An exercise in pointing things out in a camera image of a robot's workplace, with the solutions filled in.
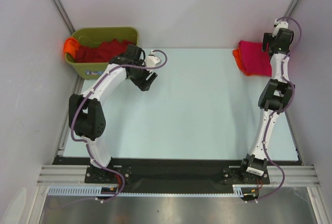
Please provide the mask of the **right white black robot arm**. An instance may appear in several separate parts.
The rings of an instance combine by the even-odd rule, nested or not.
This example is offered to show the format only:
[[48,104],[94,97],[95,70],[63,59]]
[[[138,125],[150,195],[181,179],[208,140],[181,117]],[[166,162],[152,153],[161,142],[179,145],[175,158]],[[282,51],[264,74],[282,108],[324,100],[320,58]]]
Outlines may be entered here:
[[288,76],[290,46],[294,32],[288,23],[282,21],[274,25],[273,33],[264,33],[262,50],[270,57],[272,78],[267,82],[258,101],[261,110],[260,127],[255,143],[242,160],[239,176],[245,183],[254,183],[267,174],[268,148],[276,121],[289,107],[294,98],[295,86]]

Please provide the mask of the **pink t shirt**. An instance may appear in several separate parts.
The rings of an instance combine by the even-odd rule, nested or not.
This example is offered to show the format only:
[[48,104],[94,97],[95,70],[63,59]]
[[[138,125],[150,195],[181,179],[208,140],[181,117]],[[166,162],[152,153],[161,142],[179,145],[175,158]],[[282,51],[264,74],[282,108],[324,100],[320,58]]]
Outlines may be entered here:
[[238,43],[238,51],[245,75],[271,77],[270,57],[262,50],[262,43],[241,40]]

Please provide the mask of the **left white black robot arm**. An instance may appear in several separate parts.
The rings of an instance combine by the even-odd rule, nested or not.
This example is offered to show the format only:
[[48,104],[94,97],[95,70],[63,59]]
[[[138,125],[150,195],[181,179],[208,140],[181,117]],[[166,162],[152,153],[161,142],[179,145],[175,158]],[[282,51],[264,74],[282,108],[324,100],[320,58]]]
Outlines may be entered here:
[[106,130],[103,104],[127,79],[141,91],[148,91],[157,78],[154,70],[164,65],[165,61],[156,55],[156,50],[145,54],[142,48],[128,45],[125,52],[111,58],[92,86],[81,94],[70,96],[68,125],[71,139],[85,145],[91,164],[98,167],[96,175],[101,181],[107,183],[115,176],[115,170],[108,166],[112,157],[102,140]]

